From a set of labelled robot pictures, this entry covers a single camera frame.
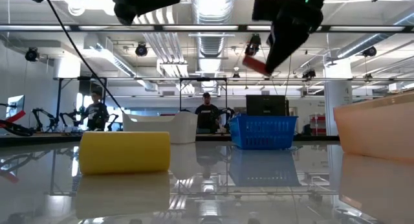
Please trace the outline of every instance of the person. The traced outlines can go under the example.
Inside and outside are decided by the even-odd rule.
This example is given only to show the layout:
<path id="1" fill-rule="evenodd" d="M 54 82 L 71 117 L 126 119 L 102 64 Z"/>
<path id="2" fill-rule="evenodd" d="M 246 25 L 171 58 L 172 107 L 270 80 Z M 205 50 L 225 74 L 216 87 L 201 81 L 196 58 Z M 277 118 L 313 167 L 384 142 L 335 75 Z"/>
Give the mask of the person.
<path id="1" fill-rule="evenodd" d="M 215 133 L 219 128 L 220 116 L 216 117 L 219 109 L 211 103 L 211 96 L 208 92 L 202 95 L 203 104 L 196 110 L 198 115 L 197 127 L 199 129 L 210 129 L 210 133 Z"/>
<path id="2" fill-rule="evenodd" d="M 101 103 L 102 92 L 92 91 L 91 94 L 93 104 L 89 105 L 83 113 L 81 122 L 88 118 L 87 127 L 90 131 L 103 131 L 105 123 L 109 120 L 109 113 L 105 104 Z"/>

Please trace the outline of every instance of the monitor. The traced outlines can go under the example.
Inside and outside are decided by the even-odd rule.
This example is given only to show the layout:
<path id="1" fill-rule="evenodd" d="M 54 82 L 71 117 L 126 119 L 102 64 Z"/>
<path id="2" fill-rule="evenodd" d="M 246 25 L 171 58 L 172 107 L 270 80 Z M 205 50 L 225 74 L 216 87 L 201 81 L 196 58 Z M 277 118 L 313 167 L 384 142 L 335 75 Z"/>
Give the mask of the monitor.
<path id="1" fill-rule="evenodd" d="M 12 117 L 23 110 L 25 96 L 19 95 L 7 99 L 6 118 Z"/>
<path id="2" fill-rule="evenodd" d="M 284 95 L 246 95 L 247 115 L 287 116 L 289 103 Z"/>

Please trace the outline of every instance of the ceiling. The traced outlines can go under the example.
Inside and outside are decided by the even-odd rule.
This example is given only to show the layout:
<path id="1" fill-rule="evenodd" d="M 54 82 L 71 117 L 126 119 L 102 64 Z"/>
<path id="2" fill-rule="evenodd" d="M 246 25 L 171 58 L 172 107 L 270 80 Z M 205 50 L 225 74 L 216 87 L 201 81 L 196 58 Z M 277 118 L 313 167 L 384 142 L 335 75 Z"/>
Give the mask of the ceiling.
<path id="1" fill-rule="evenodd" d="M 191 12 L 191 5 L 188 3 L 179 3 L 173 6 L 173 18 L 176 24 L 193 24 L 193 16 Z M 253 22 L 251 20 L 253 0 L 235 0 L 234 9 L 232 12 L 232 18 L 229 24 L 268 24 L 265 22 Z M 65 24 L 81 24 L 81 25 L 110 25 L 119 24 L 115 16 L 107 15 L 103 10 L 86 10 L 81 16 L 72 16 L 67 4 L 64 0 L 53 0 L 55 7 L 58 9 L 60 18 L 62 18 Z M 413 9 L 414 12 L 414 0 L 401 0 L 401 1 L 377 1 L 372 3 L 370 1 L 356 2 L 356 3 L 325 3 L 323 6 L 323 15 L 325 25 L 390 25 L 393 19 L 401 12 L 407 9 Z M 0 24 L 56 24 L 56 18 L 53 16 L 50 8 L 46 2 L 34 3 L 30 0 L 0 0 Z M 87 47 L 83 43 L 87 33 L 71 33 L 71 36 L 75 39 L 75 42 L 79 45 Z M 157 57 L 152 49 L 149 49 L 149 53 L 146 57 L 137 57 L 135 54 L 135 48 L 138 42 L 145 41 L 142 33 L 89 33 L 96 34 L 101 42 L 105 42 L 105 39 L 109 38 L 113 43 L 113 51 L 119 57 L 128 63 L 133 70 L 138 72 L 142 76 L 159 76 L 157 72 Z M 239 73 L 241 77 L 261 77 L 260 74 L 251 70 L 246 70 L 246 67 L 241 65 L 239 55 L 243 51 L 246 42 L 250 39 L 250 33 L 233 33 L 233 36 L 227 37 L 225 45 L 224 60 L 222 60 L 221 71 L 218 76 L 231 76 L 233 75 L 233 68 L 240 67 Z M 268 54 L 268 47 L 265 46 L 267 34 L 260 34 L 262 39 L 263 50 L 259 52 L 256 57 L 258 60 L 265 60 L 265 56 Z M 340 49 L 354 40 L 361 38 L 364 34 L 351 34 L 351 33 L 319 33 L 312 34 L 309 40 L 304 43 L 294 54 L 292 54 L 291 63 L 290 60 L 286 60 L 282 65 L 277 68 L 279 71 L 277 74 L 279 77 L 286 77 L 289 71 L 296 71 L 301 65 L 313 57 L 313 54 L 317 54 L 324 49 Z M 189 36 L 188 33 L 178 33 L 180 47 L 184 55 L 184 59 L 188 62 L 188 73 L 194 74 L 197 69 L 197 50 L 195 38 Z M 46 33 L 46 32 L 11 32 L 9 36 L 10 42 L 13 43 L 13 48 L 20 51 L 26 50 L 24 48 L 25 40 L 57 40 L 63 44 L 70 45 L 67 38 L 63 33 Z M 414 34 L 397 34 L 391 38 L 381 41 L 376 44 L 375 47 L 378 50 L 377 55 L 381 55 L 389 50 L 394 49 L 400 45 L 403 45 L 411 40 L 414 40 Z M 377 69 L 379 67 L 386 67 L 392 63 L 398 62 L 410 56 L 414 56 L 414 43 L 407 45 L 406 47 L 396 50 L 395 52 L 386 54 L 385 56 L 378 57 L 374 61 L 369 61 L 366 66 L 364 57 L 353 56 L 351 57 L 351 68 L 353 76 L 360 76 L 368 71 Z M 103 62 L 101 58 L 89 58 L 94 69 L 101 76 L 123 76 L 115 66 L 110 63 Z M 412 66 L 406 65 L 399 67 L 395 70 L 382 73 L 381 77 L 398 76 L 404 73 L 404 76 L 410 76 L 409 71 L 413 70 Z M 303 70 L 297 70 L 297 75 L 301 74 Z M 323 64 L 320 63 L 315 67 L 317 76 L 322 76 Z"/>

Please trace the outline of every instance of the blue basket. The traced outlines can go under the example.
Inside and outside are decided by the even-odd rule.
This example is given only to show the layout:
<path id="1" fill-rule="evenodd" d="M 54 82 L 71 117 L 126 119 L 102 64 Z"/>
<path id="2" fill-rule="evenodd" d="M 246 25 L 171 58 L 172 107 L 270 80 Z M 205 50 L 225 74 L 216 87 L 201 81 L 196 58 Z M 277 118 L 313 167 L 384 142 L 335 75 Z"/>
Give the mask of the blue basket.
<path id="1" fill-rule="evenodd" d="M 250 117 L 231 119 L 232 141 L 244 150 L 284 150 L 292 146 L 298 117 Z"/>

